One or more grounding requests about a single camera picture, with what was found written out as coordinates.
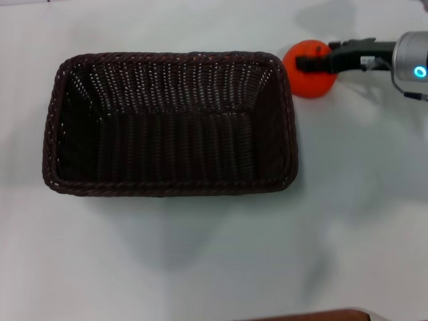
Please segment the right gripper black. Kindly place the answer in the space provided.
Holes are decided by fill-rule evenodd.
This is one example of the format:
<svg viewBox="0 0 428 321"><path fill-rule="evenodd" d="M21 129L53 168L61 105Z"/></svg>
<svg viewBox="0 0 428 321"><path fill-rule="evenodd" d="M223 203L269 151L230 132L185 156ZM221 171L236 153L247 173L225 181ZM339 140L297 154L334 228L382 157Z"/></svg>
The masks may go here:
<svg viewBox="0 0 428 321"><path fill-rule="evenodd" d="M395 41L375 38L350 39L328 43L330 54L325 57L297 56L296 68L302 72L340 73L350 70L390 71Z"/></svg>

